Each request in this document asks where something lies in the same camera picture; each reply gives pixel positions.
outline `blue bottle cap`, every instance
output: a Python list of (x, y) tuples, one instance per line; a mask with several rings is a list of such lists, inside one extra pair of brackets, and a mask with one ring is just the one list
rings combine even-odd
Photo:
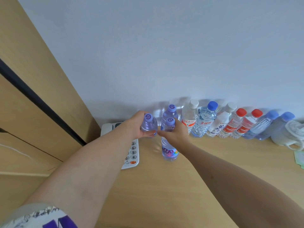
[(168, 111), (173, 113), (176, 111), (176, 106), (173, 104), (168, 105)]
[(266, 118), (269, 118), (271, 120), (275, 120), (279, 116), (278, 112), (275, 110), (268, 111), (266, 114)]
[(167, 126), (174, 126), (175, 125), (175, 119), (174, 118), (167, 118), (166, 125)]
[(288, 121), (294, 119), (295, 115), (293, 113), (287, 111), (287, 112), (285, 112), (284, 114), (281, 115), (281, 118), (284, 121), (288, 122)]
[(208, 110), (210, 110), (210, 111), (215, 111), (217, 107), (218, 107), (218, 104), (214, 101), (210, 101), (207, 106)]
[(145, 122), (152, 122), (153, 116), (152, 114), (145, 114), (145, 117), (143, 118)]

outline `white wall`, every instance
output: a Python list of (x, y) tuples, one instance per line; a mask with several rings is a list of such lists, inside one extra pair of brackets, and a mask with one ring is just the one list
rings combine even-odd
[(102, 125), (189, 98), (304, 117), (304, 0), (19, 0)]

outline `white cable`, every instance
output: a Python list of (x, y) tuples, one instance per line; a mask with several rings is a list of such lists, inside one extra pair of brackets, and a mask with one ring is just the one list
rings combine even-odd
[(14, 150), (14, 151), (16, 151), (16, 152), (18, 152), (18, 153), (24, 155), (24, 156), (29, 157), (30, 159), (32, 159), (32, 158), (31, 158), (30, 156), (28, 156), (27, 154), (21, 153), (19, 150), (16, 150), (16, 149), (14, 149), (14, 148), (12, 148), (12, 147), (10, 147), (10, 146), (5, 146), (5, 145), (2, 145), (2, 144), (0, 144), (0, 146), (4, 146), (4, 147), (6, 147), (6, 148), (10, 148), (10, 149), (12, 149), (12, 150)]

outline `forearm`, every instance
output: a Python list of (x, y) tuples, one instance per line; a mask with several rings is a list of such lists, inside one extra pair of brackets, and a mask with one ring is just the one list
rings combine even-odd
[(25, 202), (45, 202), (93, 227), (134, 139), (123, 123), (74, 153)]
[(303, 225), (303, 209), (277, 188), (189, 142), (176, 148), (239, 227)]

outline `plastic water bottle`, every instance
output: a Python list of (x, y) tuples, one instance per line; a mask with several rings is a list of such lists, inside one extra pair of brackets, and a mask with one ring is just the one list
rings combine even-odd
[(198, 106), (198, 100), (192, 99), (189, 102), (189, 105), (185, 105), (181, 111), (181, 122), (185, 126), (187, 126), (188, 134), (190, 134), (192, 127), (194, 126), (197, 118), (199, 117), (199, 111), (197, 110)]
[(242, 137), (246, 139), (253, 139), (256, 135), (263, 132), (273, 120), (275, 120), (279, 116), (278, 112), (275, 110), (269, 111), (264, 116), (260, 117), (257, 123), (248, 130)]
[[(175, 119), (174, 118), (168, 118), (166, 120), (166, 124), (164, 127), (164, 130), (167, 132), (171, 132), (175, 127)], [(165, 139), (164, 137), (162, 137), (162, 154), (165, 160), (167, 161), (174, 161), (179, 152), (172, 146), (170, 145), (170, 143), (167, 141), (167, 139)]]
[(243, 118), (241, 126), (234, 130), (229, 136), (237, 139), (250, 130), (257, 122), (258, 118), (262, 116), (263, 112), (259, 109), (254, 109), (251, 115)]
[(162, 123), (161, 123), (161, 130), (164, 130), (165, 128), (165, 124), (166, 124), (166, 120), (168, 118), (177, 118), (178, 119), (178, 114), (176, 112), (176, 106), (173, 104), (170, 104), (167, 108), (167, 110), (163, 113), (162, 116)]
[(216, 119), (216, 108), (218, 104), (210, 101), (207, 106), (201, 107), (199, 110), (199, 118), (194, 124), (191, 135), (195, 138), (201, 138), (207, 132), (211, 124)]
[(140, 129), (142, 131), (151, 131), (151, 130), (156, 130), (157, 131), (158, 124), (156, 118), (152, 116), (152, 114), (145, 114), (143, 117), (143, 122), (141, 124)]
[(239, 108), (231, 117), (227, 126), (218, 133), (220, 138), (228, 137), (236, 128), (242, 124), (243, 117), (247, 114), (247, 111), (243, 108)]
[(294, 119), (295, 115), (291, 112), (285, 112), (283, 113), (280, 117), (278, 117), (277, 119), (275, 119), (270, 126), (268, 126), (268, 128), (266, 130), (264, 130), (264, 132), (258, 134), (255, 136), (256, 139), (259, 140), (265, 140), (266, 138), (269, 138), (272, 134), (274, 134), (275, 132), (281, 130), (287, 122), (289, 122), (290, 120)]
[(211, 124), (206, 134), (210, 137), (216, 136), (228, 124), (230, 117), (236, 108), (237, 105), (233, 102), (227, 103), (227, 105), (217, 114), (216, 119)]

